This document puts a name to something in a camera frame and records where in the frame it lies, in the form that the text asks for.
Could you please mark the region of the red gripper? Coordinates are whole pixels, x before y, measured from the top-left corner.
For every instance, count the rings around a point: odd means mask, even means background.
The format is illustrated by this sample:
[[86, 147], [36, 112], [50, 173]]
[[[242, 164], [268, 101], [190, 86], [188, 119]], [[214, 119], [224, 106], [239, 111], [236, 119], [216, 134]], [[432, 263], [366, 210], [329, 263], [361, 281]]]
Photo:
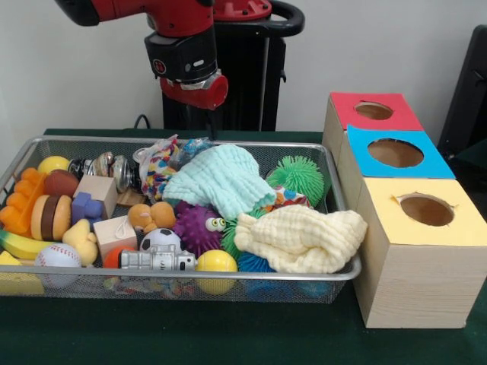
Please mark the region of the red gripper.
[[221, 106], [228, 95], [228, 79], [217, 70], [209, 78], [195, 84], [181, 84], [167, 78], [160, 79], [163, 94], [179, 103], [206, 111], [206, 128], [210, 140], [217, 138], [216, 116], [213, 110]]

